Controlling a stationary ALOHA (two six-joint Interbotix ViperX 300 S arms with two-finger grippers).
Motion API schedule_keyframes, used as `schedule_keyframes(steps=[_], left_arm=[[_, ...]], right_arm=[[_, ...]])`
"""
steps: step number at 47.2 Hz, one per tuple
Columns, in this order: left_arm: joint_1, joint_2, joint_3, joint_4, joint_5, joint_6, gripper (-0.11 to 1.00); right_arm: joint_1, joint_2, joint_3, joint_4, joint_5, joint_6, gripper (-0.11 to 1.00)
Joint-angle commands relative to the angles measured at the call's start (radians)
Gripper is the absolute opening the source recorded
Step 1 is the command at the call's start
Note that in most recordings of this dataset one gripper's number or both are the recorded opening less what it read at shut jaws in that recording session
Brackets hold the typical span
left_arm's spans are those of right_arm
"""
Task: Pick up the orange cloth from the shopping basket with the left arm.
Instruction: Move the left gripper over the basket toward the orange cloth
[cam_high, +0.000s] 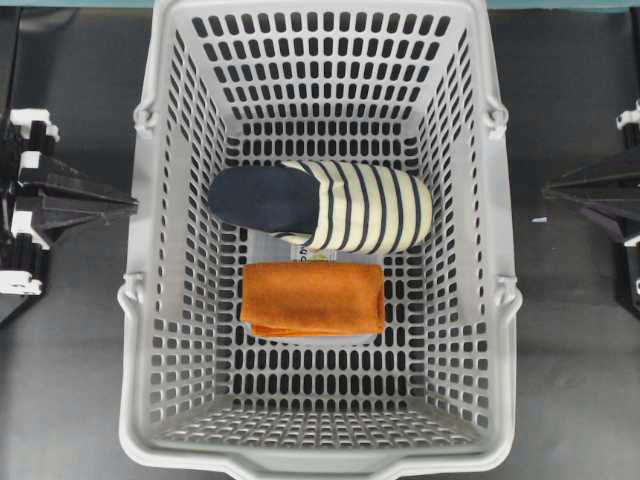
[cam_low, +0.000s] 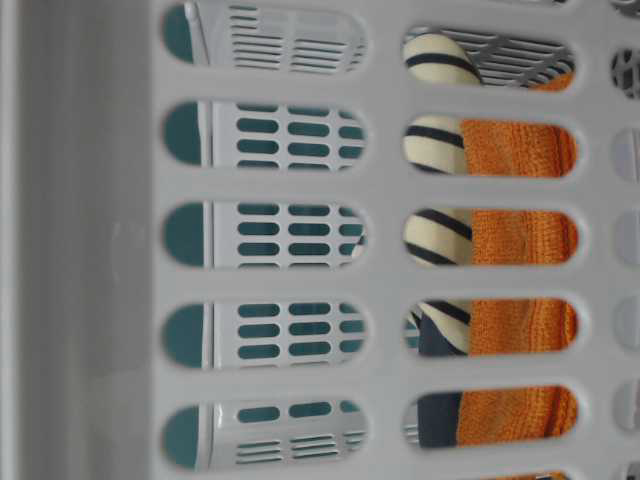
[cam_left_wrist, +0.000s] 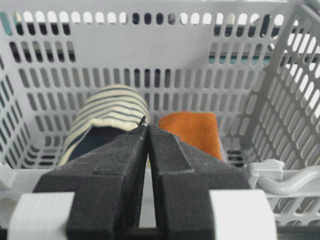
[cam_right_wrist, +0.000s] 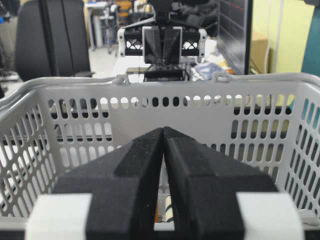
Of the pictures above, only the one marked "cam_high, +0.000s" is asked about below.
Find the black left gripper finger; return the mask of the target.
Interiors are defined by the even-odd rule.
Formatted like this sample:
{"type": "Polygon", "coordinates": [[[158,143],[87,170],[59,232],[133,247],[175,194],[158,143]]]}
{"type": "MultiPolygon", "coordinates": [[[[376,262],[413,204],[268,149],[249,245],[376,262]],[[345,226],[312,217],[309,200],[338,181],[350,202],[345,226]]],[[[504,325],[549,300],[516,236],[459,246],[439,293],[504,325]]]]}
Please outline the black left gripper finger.
{"type": "Polygon", "coordinates": [[[114,186],[95,180],[86,173],[51,156],[39,155],[34,169],[34,185],[46,191],[110,203],[137,205],[138,201],[114,186]]]}
{"type": "Polygon", "coordinates": [[[92,222],[109,224],[115,219],[130,217],[135,213],[135,199],[121,202],[43,196],[41,198],[41,230],[52,236],[54,232],[92,222]]]}

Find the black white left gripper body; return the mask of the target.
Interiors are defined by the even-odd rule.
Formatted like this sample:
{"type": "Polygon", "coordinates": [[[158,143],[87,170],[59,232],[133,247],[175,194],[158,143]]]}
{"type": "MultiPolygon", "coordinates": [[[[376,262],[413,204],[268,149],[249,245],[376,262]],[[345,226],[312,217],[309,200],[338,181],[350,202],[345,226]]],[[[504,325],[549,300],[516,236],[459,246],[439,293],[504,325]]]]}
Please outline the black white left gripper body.
{"type": "Polygon", "coordinates": [[[40,294],[50,241],[34,226],[39,192],[21,178],[55,149],[58,128],[45,109],[14,109],[1,121],[1,292],[40,294]]]}

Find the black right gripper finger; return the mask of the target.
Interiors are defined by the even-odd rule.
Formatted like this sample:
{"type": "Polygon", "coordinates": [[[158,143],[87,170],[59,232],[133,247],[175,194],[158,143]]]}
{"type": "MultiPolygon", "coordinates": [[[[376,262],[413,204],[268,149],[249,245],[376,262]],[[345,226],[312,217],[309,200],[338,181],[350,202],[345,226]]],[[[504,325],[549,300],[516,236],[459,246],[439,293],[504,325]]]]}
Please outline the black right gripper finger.
{"type": "Polygon", "coordinates": [[[622,245],[639,244],[639,220],[619,215],[600,207],[587,205],[580,208],[580,213],[595,225],[603,228],[614,243],[622,245]]]}
{"type": "Polygon", "coordinates": [[[543,188],[549,199],[578,202],[639,200],[639,148],[567,172],[543,188]]]}

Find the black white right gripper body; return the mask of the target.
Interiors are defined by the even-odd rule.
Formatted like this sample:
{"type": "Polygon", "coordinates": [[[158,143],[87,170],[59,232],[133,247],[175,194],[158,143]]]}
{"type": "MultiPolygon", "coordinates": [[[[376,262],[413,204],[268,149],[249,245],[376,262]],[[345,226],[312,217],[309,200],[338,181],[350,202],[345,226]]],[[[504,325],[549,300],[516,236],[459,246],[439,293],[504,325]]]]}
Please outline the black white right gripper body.
{"type": "MultiPolygon", "coordinates": [[[[639,100],[635,108],[616,117],[616,127],[622,132],[626,150],[639,147],[639,100]]],[[[624,261],[627,271],[629,304],[639,305],[639,222],[624,221],[624,261]]]]}

